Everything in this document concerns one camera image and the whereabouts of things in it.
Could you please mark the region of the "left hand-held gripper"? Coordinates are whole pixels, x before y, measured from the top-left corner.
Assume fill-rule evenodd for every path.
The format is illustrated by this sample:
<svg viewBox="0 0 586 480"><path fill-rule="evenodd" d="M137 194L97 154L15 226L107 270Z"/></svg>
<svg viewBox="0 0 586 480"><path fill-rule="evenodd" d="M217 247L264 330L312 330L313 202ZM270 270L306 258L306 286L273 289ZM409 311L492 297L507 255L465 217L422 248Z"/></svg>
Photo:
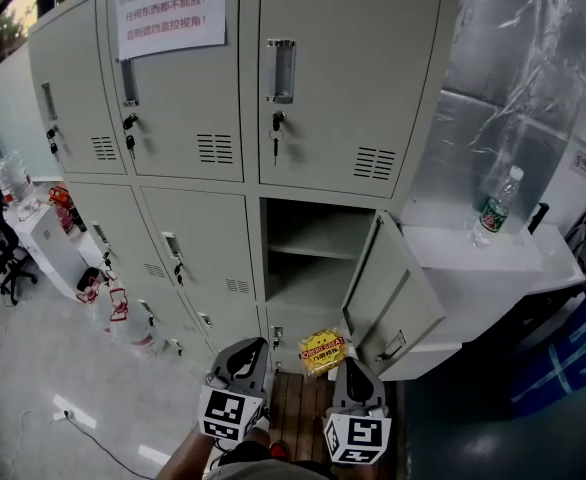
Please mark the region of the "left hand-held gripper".
<svg viewBox="0 0 586 480"><path fill-rule="evenodd" d="M200 432L214 439L242 441L261 417L268 343L244 339L223 349L206 375L198 401Z"/></svg>

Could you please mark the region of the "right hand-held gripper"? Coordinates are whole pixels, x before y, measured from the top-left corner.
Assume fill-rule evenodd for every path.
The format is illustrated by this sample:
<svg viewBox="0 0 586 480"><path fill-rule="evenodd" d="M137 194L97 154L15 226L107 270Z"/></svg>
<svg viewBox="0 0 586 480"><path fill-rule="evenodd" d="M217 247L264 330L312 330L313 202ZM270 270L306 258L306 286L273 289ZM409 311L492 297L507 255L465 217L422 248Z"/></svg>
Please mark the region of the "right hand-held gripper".
<svg viewBox="0 0 586 480"><path fill-rule="evenodd" d="M392 419L383 381L364 363L345 358L337 368L323 434L331 461L372 465L387 449Z"/></svg>

